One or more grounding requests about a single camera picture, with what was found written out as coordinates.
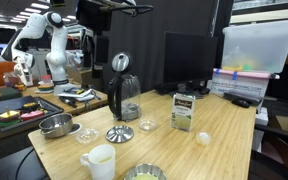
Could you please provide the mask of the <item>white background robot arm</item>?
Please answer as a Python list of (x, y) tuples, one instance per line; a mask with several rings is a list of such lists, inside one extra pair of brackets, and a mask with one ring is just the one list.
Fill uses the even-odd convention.
[(60, 96), (66, 90), (73, 88), (74, 85), (69, 82), (65, 70), (68, 30), (58, 13), (54, 11), (45, 14), (33, 13), (26, 25), (12, 36), (7, 46), (2, 50), (1, 56), (4, 60), (15, 63), (14, 72), (25, 86), (32, 86), (32, 67), (35, 59), (32, 54), (19, 50), (16, 46), (25, 39), (41, 40), (47, 28), (51, 29), (51, 37), (46, 40), (49, 46), (46, 60), (54, 84), (54, 95)]

